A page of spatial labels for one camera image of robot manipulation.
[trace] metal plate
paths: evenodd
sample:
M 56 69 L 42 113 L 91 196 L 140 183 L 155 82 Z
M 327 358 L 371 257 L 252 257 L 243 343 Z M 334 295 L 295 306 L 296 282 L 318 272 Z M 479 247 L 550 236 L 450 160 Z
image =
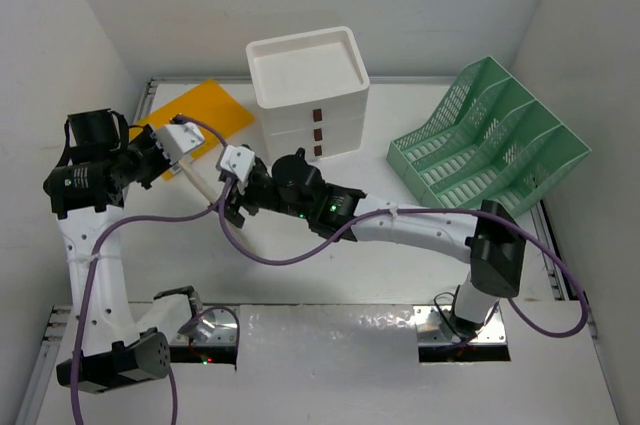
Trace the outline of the metal plate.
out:
M 240 313 L 239 307 L 229 308 L 236 314 Z M 224 310 L 213 310 L 200 319 L 193 345 L 226 348 L 235 345 L 237 336 L 238 328 L 231 314 Z M 188 345 L 189 337 L 186 335 L 177 335 L 171 341 L 172 347 Z
M 451 305 L 440 305 L 440 308 L 443 312 L 451 311 Z M 438 309 L 434 305 L 417 305 L 413 307 L 413 313 L 419 347 L 442 347 L 444 345 L 453 345 L 460 341 L 460 338 L 443 322 Z M 507 335 L 499 306 L 489 323 L 480 330 L 477 338 L 469 342 L 469 345 L 507 345 Z

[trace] drawer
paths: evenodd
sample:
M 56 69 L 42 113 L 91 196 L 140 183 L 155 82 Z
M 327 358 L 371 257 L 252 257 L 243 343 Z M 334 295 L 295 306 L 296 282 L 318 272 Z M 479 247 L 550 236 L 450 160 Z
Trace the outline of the drawer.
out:
M 265 135 L 269 163 L 273 164 L 283 155 L 295 153 L 300 147 L 305 149 L 307 160 L 357 150 L 362 141 L 363 126 L 364 115 L 361 115 L 316 128 Z
M 358 118 L 367 107 L 367 93 L 342 97 L 341 103 L 331 100 L 294 105 L 270 110 L 260 109 L 262 130 L 265 135 L 325 126 L 334 122 Z

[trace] purple cable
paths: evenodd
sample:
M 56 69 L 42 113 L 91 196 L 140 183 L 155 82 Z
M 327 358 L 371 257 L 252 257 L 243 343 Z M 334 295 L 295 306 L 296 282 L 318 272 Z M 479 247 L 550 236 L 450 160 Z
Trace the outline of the purple cable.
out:
M 169 383 L 171 383 L 171 425 L 178 423 L 178 385 L 176 384 L 176 377 L 173 375 L 173 370 L 169 367 Z
M 317 253 L 321 252 L 322 250 L 324 250 L 325 248 L 327 248 L 331 243 L 337 241 L 344 232 L 346 232 L 349 228 L 351 228 L 356 223 L 359 223 L 359 222 L 362 222 L 363 220 L 368 220 L 370 218 L 377 217 L 380 215 L 391 214 L 390 210 L 375 210 L 372 212 L 365 213 L 345 223 L 333 235 L 331 235 L 325 242 L 318 245 L 316 248 L 306 253 L 303 253 L 302 255 L 299 255 L 297 257 L 288 258 L 284 260 L 272 260 L 272 259 L 260 257 L 255 253 L 251 252 L 250 250 L 245 249 L 242 246 L 242 244 L 238 242 L 238 240 L 236 240 L 236 238 L 233 236 L 233 234 L 229 230 L 229 226 L 227 225 L 227 222 L 224 218 L 224 205 L 232 186 L 233 186 L 233 181 L 227 180 L 227 182 L 224 185 L 222 194 L 220 195 L 220 200 L 218 200 L 218 218 L 220 220 L 222 231 L 224 235 L 227 237 L 227 239 L 231 242 L 231 244 L 236 248 L 236 250 L 242 253 L 245 257 L 250 258 L 251 260 L 254 260 L 258 263 L 263 263 L 265 265 L 272 265 L 272 266 L 291 265 L 294 263 L 298 263 L 302 260 L 306 260 L 307 258 L 312 257 Z M 578 301 L 580 302 L 580 308 L 582 309 L 582 315 L 577 325 L 571 328 L 570 330 L 567 330 L 565 332 L 550 332 L 548 330 L 545 330 L 539 327 L 534 322 L 532 322 L 531 319 L 529 319 L 529 317 L 527 317 L 524 314 L 524 312 L 520 310 L 520 308 L 516 305 L 513 299 L 510 298 L 509 304 L 513 307 L 516 314 L 522 320 L 524 320 L 524 322 L 527 325 L 533 328 L 536 332 L 551 338 L 571 337 L 577 334 L 586 325 L 587 320 L 589 319 L 589 304 L 587 303 L 584 289 L 582 288 L 582 285 L 580 285 L 580 282 L 578 281 L 576 276 L 567 268 L 567 266 L 562 262 L 562 260 L 560 260 L 560 258 L 558 258 L 558 256 L 556 256 L 556 254 L 553 253 L 544 243 L 542 243 L 540 240 L 538 240 L 536 237 L 531 235 L 526 230 L 523 230 L 522 228 L 520 228 L 515 223 L 512 223 L 509 220 L 498 217 L 488 212 L 483 212 L 481 210 L 467 210 L 464 208 L 399 208 L 397 210 L 397 213 L 399 215 L 429 214 L 429 213 L 472 215 L 474 217 L 487 218 L 489 220 L 493 220 L 494 222 L 500 225 L 503 225 L 504 227 L 507 227 L 508 229 L 513 230 L 514 232 L 520 234 L 526 240 L 530 241 L 537 248 L 539 248 L 540 251 L 542 251 L 542 253 L 548 256 L 553 261 L 553 263 L 555 263 L 558 266 L 558 268 L 562 271 L 562 273 L 567 278 L 567 280 L 569 280 L 569 283 L 571 283 L 571 285 L 575 289 L 576 294 L 578 296 Z
M 107 237 L 118 228 L 133 222 L 163 222 L 163 223 L 181 223 L 189 222 L 191 220 L 197 220 L 205 215 L 211 213 L 216 209 L 217 204 L 211 204 L 201 212 L 186 217 L 161 217 L 157 215 L 136 215 L 133 217 L 123 218 L 117 222 L 111 224 L 105 229 L 104 232 L 98 237 L 93 250 L 92 255 L 97 255 L 100 252 L 102 244 Z M 91 289 L 93 288 L 93 281 L 96 276 L 96 268 L 98 265 L 98 258 L 95 258 L 89 264 L 89 272 L 87 273 L 87 282 L 84 287 L 84 294 L 82 295 L 82 305 L 80 306 L 80 315 L 78 316 L 78 329 L 76 331 L 76 339 L 73 346 L 73 355 L 71 359 L 71 410 L 73 412 L 73 418 L 76 425 L 83 425 L 82 411 L 80 410 L 80 396 L 78 393 L 79 375 L 80 375 L 80 355 L 82 354 L 82 339 L 84 337 L 85 326 L 87 323 L 87 315 L 89 314 L 89 301 L 91 299 Z M 176 388 L 175 378 L 173 372 L 169 371 L 169 381 L 171 382 L 171 394 L 173 397 L 173 412 L 171 424 L 175 425 L 178 417 L 178 392 Z

